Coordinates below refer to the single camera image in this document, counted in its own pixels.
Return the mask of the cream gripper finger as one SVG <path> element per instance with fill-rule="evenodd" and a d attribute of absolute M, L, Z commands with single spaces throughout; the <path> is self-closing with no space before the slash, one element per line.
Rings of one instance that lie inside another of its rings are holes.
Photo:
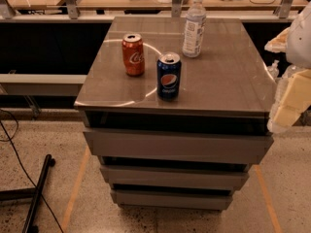
<path fill-rule="evenodd" d="M 288 34 L 289 28 L 284 29 L 276 37 L 268 41 L 264 46 L 264 49 L 274 53 L 285 52 L 287 48 Z"/>
<path fill-rule="evenodd" d="M 269 114 L 268 130 L 274 134 L 287 131 L 310 106 L 311 70 L 304 69 L 279 81 Z"/>

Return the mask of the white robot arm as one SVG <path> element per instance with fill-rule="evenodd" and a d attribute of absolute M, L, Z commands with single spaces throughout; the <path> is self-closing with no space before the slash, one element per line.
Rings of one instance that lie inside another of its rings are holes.
<path fill-rule="evenodd" d="M 311 2 L 264 48 L 284 52 L 291 63 L 277 83 L 267 123 L 268 130 L 278 134 L 292 127 L 311 106 Z"/>

